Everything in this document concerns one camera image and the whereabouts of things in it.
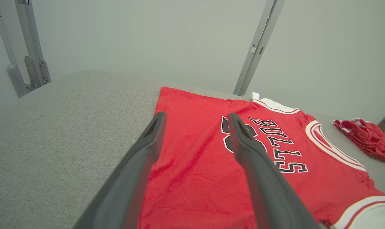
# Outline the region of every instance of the jersey armhole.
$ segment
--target jersey armhole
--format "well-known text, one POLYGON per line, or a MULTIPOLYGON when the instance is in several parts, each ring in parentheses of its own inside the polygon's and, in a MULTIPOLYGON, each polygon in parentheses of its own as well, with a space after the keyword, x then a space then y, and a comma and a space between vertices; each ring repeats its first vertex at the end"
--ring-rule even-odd
POLYGON ((355 158, 351 158, 350 156, 346 155, 325 137, 325 135, 322 133, 321 126, 322 124, 319 123, 317 120, 313 120, 309 124, 307 124, 306 135, 310 139, 310 141, 322 152, 329 155, 336 161, 354 169, 366 172, 365 167, 361 165, 359 161, 357 161, 355 158))
POLYGON ((360 200, 349 206, 337 222, 326 223, 330 229, 385 229, 385 196, 360 200))

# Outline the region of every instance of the bulls jersey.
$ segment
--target bulls jersey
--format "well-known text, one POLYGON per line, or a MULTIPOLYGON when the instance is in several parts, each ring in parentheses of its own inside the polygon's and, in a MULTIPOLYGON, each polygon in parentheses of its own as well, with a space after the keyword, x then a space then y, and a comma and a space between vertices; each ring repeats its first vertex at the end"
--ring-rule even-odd
POLYGON ((239 115, 317 222, 354 228, 365 213, 385 210, 385 195, 364 166, 299 109, 162 87, 156 113, 161 111, 167 113, 165 138, 139 228, 256 228, 245 172, 233 156, 229 113, 239 115))

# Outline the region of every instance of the white jersey trim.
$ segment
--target white jersey trim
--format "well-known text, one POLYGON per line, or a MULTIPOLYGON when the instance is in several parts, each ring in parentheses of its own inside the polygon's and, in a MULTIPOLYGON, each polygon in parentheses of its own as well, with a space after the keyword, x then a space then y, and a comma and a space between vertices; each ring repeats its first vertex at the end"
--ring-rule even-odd
POLYGON ((273 100, 266 99, 266 98, 263 98, 261 100, 253 100, 253 102, 255 102, 255 103, 271 110, 271 111, 274 111, 277 113, 282 113, 282 114, 295 114, 295 113, 300 111, 297 108, 286 107, 280 103, 277 103, 273 100))
POLYGON ((361 165, 362 167, 364 167, 362 164, 359 163, 358 160, 356 160, 355 158, 352 158, 352 157, 348 156, 347 154, 345 154, 344 152, 342 152, 339 148, 337 148, 335 145, 333 145, 333 144, 332 144, 332 143, 325 137, 324 133, 322 132, 321 126, 322 126, 322 125, 319 125, 319 126, 318 126, 318 129, 316 129, 316 132, 318 132, 318 133, 323 137, 323 139, 325 139, 325 141, 328 142, 329 145, 331 145, 332 147, 334 147, 338 152, 341 152, 341 155, 343 155, 343 156, 349 158, 349 159, 351 160, 351 161, 350 161, 351 163, 357 163, 357 164, 361 165))
POLYGON ((357 160, 354 158, 349 157, 344 152, 339 150, 337 147, 332 145, 332 143, 322 134, 321 129, 319 128, 321 126, 321 123, 319 123, 317 120, 314 120, 310 122, 306 126, 306 134, 308 138, 316 145, 318 148, 320 148, 323 152, 326 154, 332 156, 339 162, 344 163, 345 165, 348 165, 352 168, 355 168, 357 170, 366 171, 365 167, 361 165, 357 160), (314 130, 316 130, 317 133, 321 135, 321 137, 329 144, 326 146, 323 142, 321 142, 314 134, 314 130))
POLYGON ((369 210, 385 206, 385 196, 367 197, 349 206, 331 229, 351 229, 369 210))

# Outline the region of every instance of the metal frame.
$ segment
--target metal frame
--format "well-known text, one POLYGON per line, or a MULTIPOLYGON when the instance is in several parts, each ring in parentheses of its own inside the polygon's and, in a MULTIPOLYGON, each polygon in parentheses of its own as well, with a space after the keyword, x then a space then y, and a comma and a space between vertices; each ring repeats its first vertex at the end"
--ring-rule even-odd
POLYGON ((5 23, 2 18, 1 9, 0 9, 0 33, 1 33, 3 43, 5 45, 6 53, 8 54, 8 58, 10 61, 10 65, 7 66, 7 71, 8 71, 10 80, 13 84, 13 87, 16 91, 16 94, 20 98, 26 95, 28 91, 26 89, 26 85, 24 84, 22 75, 17 66, 17 61, 13 53, 13 49, 8 37, 8 33, 6 32, 5 23))
POLYGON ((260 59, 265 52, 266 45, 279 18, 280 12, 283 9, 284 2, 286 0, 268 0, 263 10, 258 29, 256 30, 255 37, 253 38, 249 53, 246 56, 245 63, 243 64, 242 71, 236 83, 233 94, 244 95, 252 80, 253 74, 258 67, 260 59))
POLYGON ((29 0, 15 0, 15 5, 24 36, 24 43, 26 44, 27 52, 29 54, 29 56, 22 57, 24 58, 26 68, 30 76, 30 85, 28 87, 24 83, 21 72, 18 68, 12 45, 6 31, 5 23, 2 18, 1 9, 0 33, 10 61, 7 71, 16 94, 20 98, 36 88, 49 83, 51 80, 46 61, 43 59, 31 2, 29 2, 29 0))
POLYGON ((46 67, 43 53, 41 51, 40 39, 37 33, 36 20, 34 19, 33 6, 29 0, 15 0, 17 14, 22 27, 24 42, 26 43, 27 53, 32 58, 37 75, 37 87, 50 82, 49 71, 43 71, 46 67))

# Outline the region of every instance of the gray fabric surface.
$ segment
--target gray fabric surface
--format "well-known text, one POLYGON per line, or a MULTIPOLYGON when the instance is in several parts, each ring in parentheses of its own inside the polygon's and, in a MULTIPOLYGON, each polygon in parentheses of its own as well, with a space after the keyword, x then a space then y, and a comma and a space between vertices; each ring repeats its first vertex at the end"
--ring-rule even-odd
MULTIPOLYGON (((242 97, 87 71, 51 82, 0 112, 0 229, 71 228, 152 119, 160 87, 242 97)), ((385 193, 385 163, 312 114, 330 141, 365 165, 385 193)))

